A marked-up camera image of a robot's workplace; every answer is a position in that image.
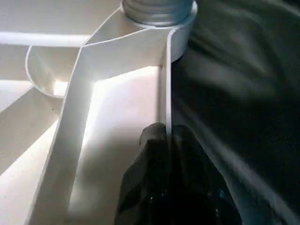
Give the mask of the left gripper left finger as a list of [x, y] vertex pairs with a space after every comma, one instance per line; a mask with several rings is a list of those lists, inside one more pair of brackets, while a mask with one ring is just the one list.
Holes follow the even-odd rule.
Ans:
[[142, 131], [139, 154], [122, 178], [115, 224], [169, 225], [170, 170], [165, 125], [151, 124]]

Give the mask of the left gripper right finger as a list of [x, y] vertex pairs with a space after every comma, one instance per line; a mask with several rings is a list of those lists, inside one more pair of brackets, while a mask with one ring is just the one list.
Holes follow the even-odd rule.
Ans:
[[188, 127], [172, 127], [169, 162], [172, 224], [242, 224], [224, 178]]

